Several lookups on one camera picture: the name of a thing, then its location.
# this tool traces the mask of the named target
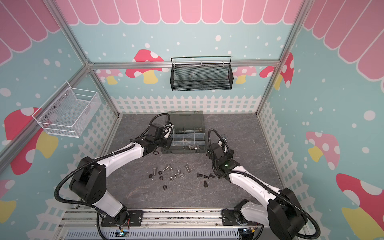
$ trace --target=screw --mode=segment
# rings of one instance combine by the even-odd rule
[[[185,168],[187,169],[187,172],[188,172],[188,173],[190,173],[190,172],[191,172],[191,170],[189,169],[189,166],[188,166],[188,164],[187,164],[187,165],[185,165]]]

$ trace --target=painted mushroom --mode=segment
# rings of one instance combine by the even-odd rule
[[[352,204],[358,206],[341,209],[356,236],[362,240],[384,237],[384,191],[346,174],[336,175],[336,183]]]
[[[105,82],[105,79],[107,79],[109,85],[116,85],[118,83],[114,76],[123,76],[118,69],[97,69],[96,73],[103,83]]]
[[[324,155],[328,167],[334,170],[340,160],[340,147],[336,137],[321,132],[307,132],[306,137],[308,142],[314,145],[313,148],[308,149],[312,160],[318,162],[321,156]]]
[[[245,83],[245,76],[256,76],[257,71],[255,67],[237,67],[233,71],[233,76],[237,78],[237,84]]]
[[[17,134],[33,119],[32,114],[38,108],[23,108],[9,114],[4,120],[5,135],[7,140],[3,145],[12,141]],[[26,173],[32,166],[36,149],[39,150],[45,158],[52,156],[59,144],[57,137],[48,135],[43,129],[29,140],[20,153],[11,162],[11,168],[14,174],[21,175]]]
[[[140,49],[132,61],[133,62],[163,62],[164,60],[159,55],[157,55],[152,51],[149,51],[147,49]],[[141,74],[143,74],[144,83],[152,84],[152,83],[158,82],[158,79],[155,76],[155,72],[154,72],[155,70],[160,72],[168,72],[169,68],[127,69],[125,72],[125,75],[127,75],[129,78],[136,78]]]
[[[15,184],[14,180],[0,180],[0,198]],[[16,201],[0,201],[0,223],[5,223],[16,208]]]
[[[289,53],[287,61],[285,62],[283,69],[281,70],[279,76],[277,77],[277,80],[274,84],[274,87],[276,90],[280,90],[280,83],[284,79],[285,86],[289,88],[292,83],[292,78],[293,78],[293,69],[294,67],[294,62],[293,62],[293,55],[292,53]],[[260,72],[260,77],[266,78],[272,75],[274,67],[268,66],[264,68]]]

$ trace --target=white wire basket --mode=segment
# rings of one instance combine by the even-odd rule
[[[80,137],[99,109],[101,99],[98,92],[72,88],[66,83],[69,87],[42,109],[53,94],[32,117],[48,134]]]

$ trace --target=table surface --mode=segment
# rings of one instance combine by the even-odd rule
[[[109,151],[126,146],[129,140],[141,134],[153,114],[123,115]],[[164,123],[165,117],[155,122]],[[204,114],[205,133],[214,128],[228,136],[228,146],[235,151],[233,159],[248,172],[264,182],[281,188],[271,155],[255,114]],[[212,136],[212,142],[218,138]],[[187,207],[234,207],[242,199],[259,203],[249,193],[225,179],[197,178],[196,173],[209,175],[211,160],[205,153],[148,154],[124,165],[107,178],[107,190],[129,209],[187,208]],[[153,167],[164,169],[171,164],[174,171],[166,170],[159,180],[157,174],[149,178]],[[185,169],[188,164],[191,173]],[[169,177],[180,169],[185,176],[173,181]]]

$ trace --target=black wire basket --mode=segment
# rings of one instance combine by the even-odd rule
[[[230,56],[171,58],[172,91],[232,89],[231,59]]]

